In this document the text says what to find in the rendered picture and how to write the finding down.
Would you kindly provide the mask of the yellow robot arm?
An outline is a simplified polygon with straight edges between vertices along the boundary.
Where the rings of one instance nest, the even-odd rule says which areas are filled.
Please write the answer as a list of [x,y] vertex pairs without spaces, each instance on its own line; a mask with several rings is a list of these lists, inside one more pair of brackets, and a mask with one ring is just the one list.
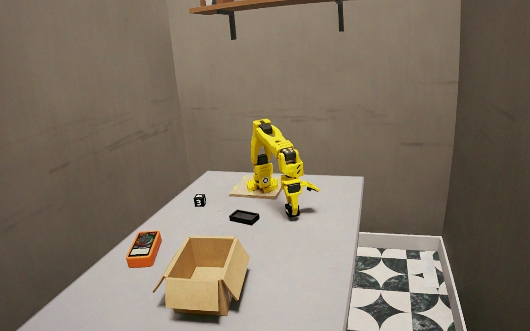
[[[273,134],[275,137],[271,137]],[[265,153],[258,155],[259,149],[264,147]],[[271,153],[278,159],[278,169],[286,177],[299,178],[303,176],[303,163],[299,158],[299,153],[294,149],[289,140],[285,140],[279,129],[271,125],[271,121],[263,119],[253,121],[252,136],[252,163],[253,179],[247,182],[248,191],[263,189],[264,193],[278,188],[277,178],[271,177]],[[293,160],[286,163],[286,161]]]

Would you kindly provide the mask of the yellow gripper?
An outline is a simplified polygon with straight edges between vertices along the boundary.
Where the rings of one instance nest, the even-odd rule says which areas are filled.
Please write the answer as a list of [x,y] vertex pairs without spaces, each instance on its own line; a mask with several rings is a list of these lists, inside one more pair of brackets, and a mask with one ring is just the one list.
[[293,214],[297,214],[298,209],[298,195],[302,193],[302,187],[306,186],[308,191],[314,190],[320,191],[314,184],[308,183],[300,178],[291,177],[288,178],[285,175],[281,175],[281,188],[284,190],[288,203],[292,203]]

